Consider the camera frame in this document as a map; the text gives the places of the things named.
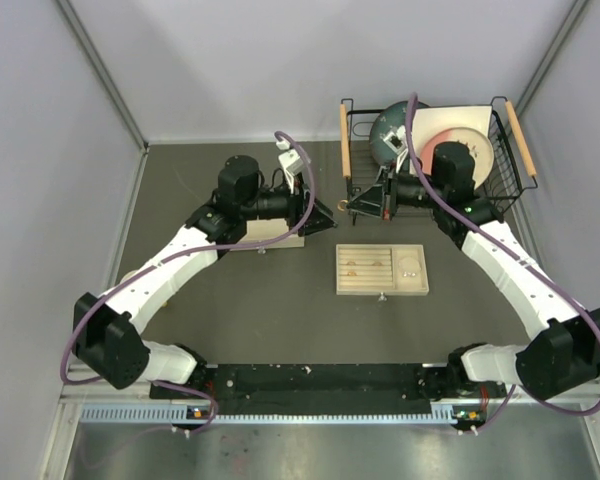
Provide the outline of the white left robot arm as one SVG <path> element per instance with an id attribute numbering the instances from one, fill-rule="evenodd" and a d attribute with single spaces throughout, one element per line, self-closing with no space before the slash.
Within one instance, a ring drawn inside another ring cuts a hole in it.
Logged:
<path id="1" fill-rule="evenodd" d="M 229 251 L 265 247 L 263 241 L 245 241 L 249 222 L 281 219 L 285 234 L 298 237 L 336 225 L 332 212 L 315 197 L 309 159 L 291 149 L 278 160 L 284 180 L 273 187 L 265 185 L 254 158 L 229 158 L 210 199 L 164 248 L 107 292 L 84 294 L 74 306 L 73 354 L 118 390 L 146 380 L 172 383 L 185 396 L 200 394 L 207 382 L 204 359 L 183 345 L 143 340 L 149 321 Z"/>

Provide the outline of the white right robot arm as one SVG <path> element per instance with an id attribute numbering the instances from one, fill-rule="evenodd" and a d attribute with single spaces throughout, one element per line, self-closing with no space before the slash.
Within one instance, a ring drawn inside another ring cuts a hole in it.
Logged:
<path id="1" fill-rule="evenodd" d="M 444 140 L 418 156 L 412 169 L 399 139 L 386 144 L 387 157 L 357 141 L 353 163 L 344 167 L 344 208 L 356 216 L 390 220 L 404 207 L 431 212 L 439 229 L 477 264 L 519 317 L 525 345 L 471 344 L 450 353 L 446 380 L 467 396 L 485 382 L 521 387 L 545 402 L 600 378 L 600 309 L 587 310 L 527 256 L 501 212 L 478 193 L 474 150 Z"/>

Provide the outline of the beige velvet jewelry tray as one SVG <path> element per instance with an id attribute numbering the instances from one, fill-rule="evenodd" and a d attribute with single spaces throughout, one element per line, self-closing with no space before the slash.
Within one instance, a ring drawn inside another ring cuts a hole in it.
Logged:
<path id="1" fill-rule="evenodd" d="M 347 265 L 348 260 L 355 265 Z M 429 293 L 424 247 L 419 244 L 337 244 L 338 295 L 425 296 Z"/>

